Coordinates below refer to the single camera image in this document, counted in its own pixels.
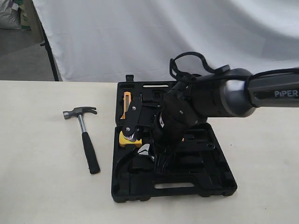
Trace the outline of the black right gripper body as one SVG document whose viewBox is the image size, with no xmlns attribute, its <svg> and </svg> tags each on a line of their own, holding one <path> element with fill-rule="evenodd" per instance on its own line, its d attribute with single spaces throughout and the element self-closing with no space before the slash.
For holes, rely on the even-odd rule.
<svg viewBox="0 0 299 224">
<path fill-rule="evenodd" d="M 163 96 L 161 111 L 155 118 L 152 129 L 156 154 L 174 153 L 184 133 L 199 120 L 187 100 L 187 86 L 187 83 L 177 82 Z"/>
</svg>

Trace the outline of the black Piper right robot arm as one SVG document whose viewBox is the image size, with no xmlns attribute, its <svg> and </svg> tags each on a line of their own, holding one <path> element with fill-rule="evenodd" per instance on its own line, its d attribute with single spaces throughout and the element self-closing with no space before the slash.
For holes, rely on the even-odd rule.
<svg viewBox="0 0 299 224">
<path fill-rule="evenodd" d="M 259 107 L 298 107 L 299 69 L 252 74 L 223 68 L 216 74 L 184 74 L 163 96 L 154 121 L 154 167 L 166 171 L 184 134 L 208 118 L 245 118 Z"/>
</svg>

